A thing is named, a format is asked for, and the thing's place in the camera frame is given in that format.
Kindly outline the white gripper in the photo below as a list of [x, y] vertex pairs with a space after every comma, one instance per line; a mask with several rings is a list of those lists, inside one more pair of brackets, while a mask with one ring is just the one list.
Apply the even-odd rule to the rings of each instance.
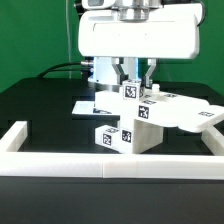
[[156, 59], [192, 59], [200, 51], [199, 2], [164, 4], [160, 0], [81, 0], [78, 48], [82, 55], [113, 57], [117, 83], [125, 78], [124, 57], [148, 60], [144, 76], [152, 86]]

